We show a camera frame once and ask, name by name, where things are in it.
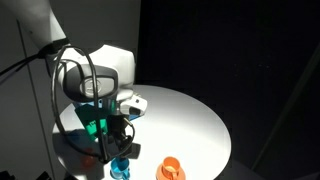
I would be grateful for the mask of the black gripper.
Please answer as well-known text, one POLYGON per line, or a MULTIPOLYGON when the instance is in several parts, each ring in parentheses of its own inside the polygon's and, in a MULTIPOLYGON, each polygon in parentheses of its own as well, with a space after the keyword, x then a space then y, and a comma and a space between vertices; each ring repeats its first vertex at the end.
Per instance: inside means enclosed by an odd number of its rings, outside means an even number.
POLYGON ((126 127, 131 126, 128 115, 110 115, 107 117, 107 140, 103 143, 101 162, 107 164, 115 157, 138 159, 141 145, 132 143, 133 137, 126 134, 126 127))

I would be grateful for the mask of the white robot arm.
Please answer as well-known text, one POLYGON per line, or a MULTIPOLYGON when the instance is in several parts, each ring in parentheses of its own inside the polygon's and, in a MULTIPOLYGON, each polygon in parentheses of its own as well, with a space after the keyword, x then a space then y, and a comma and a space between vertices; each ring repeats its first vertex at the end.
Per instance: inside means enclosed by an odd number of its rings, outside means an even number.
POLYGON ((58 130, 75 151, 106 164, 118 158, 136 159, 141 146, 126 133, 132 116, 142 116, 147 101, 133 91, 135 59, 132 52, 104 44, 88 52, 70 43, 57 21, 49 0, 0 0, 23 25, 38 52, 18 61, 2 74, 19 71, 36 59, 46 62, 51 76, 51 106, 58 130), (91 137, 96 152, 80 148, 66 132, 58 113, 56 88, 74 101, 85 128, 94 126, 91 137))

